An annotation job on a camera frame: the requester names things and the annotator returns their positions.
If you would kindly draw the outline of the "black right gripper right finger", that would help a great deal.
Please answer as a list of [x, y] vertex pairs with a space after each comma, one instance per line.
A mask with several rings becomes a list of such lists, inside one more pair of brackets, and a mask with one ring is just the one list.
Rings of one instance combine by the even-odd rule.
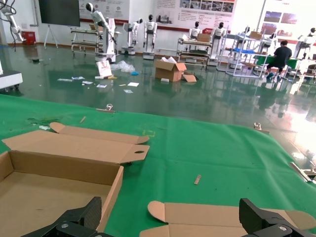
[[248, 237], [314, 237], [316, 219], [302, 211], [260, 209], [249, 199], [239, 200], [239, 222]]

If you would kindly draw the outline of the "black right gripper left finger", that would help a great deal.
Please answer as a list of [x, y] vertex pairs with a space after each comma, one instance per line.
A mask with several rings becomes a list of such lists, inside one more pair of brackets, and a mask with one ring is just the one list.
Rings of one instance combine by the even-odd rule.
[[94, 197], [84, 207], [65, 211], [54, 223], [26, 234], [26, 237], [100, 237], [102, 199]]

